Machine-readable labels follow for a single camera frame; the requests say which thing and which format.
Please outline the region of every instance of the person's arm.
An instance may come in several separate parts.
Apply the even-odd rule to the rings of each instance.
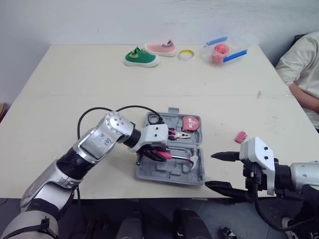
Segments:
[[[305,36],[280,58],[276,71],[286,85],[290,86],[294,81],[298,84],[300,74],[314,62],[317,51],[316,41],[312,37]]]
[[[296,83],[292,83],[289,89],[302,107],[319,114],[319,100],[317,98],[304,92]]]

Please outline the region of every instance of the person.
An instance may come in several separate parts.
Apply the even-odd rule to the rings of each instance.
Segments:
[[[319,132],[319,32],[299,39],[276,70]]]

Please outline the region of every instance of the toolbox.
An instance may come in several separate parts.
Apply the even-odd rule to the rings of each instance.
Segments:
[[[154,113],[149,112],[146,116],[144,125],[149,125],[149,118]],[[176,138],[167,141],[167,149],[176,158],[167,159],[166,162],[151,160],[145,155],[142,156],[140,165],[136,166],[136,177],[140,179],[172,182],[188,185],[203,185],[205,182],[204,159],[202,149],[199,147],[202,141],[201,121],[199,116],[181,115],[179,108],[169,108],[168,113],[159,113],[168,128],[176,131],[185,131],[191,138]],[[185,121],[190,117],[197,119],[196,130],[188,131]],[[197,162],[192,164],[190,161],[178,158],[190,158],[198,156]]]

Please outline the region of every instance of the white wall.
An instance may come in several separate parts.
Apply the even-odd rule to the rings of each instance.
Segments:
[[[0,0],[0,102],[13,102],[50,44],[231,35],[276,63],[294,35],[318,29],[318,0]]]

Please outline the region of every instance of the green shoe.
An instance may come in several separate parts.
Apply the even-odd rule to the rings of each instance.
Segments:
[[[159,62],[159,56],[151,55],[144,49],[140,49],[138,47],[127,54],[124,59],[124,64],[127,66],[153,67],[156,66]]]

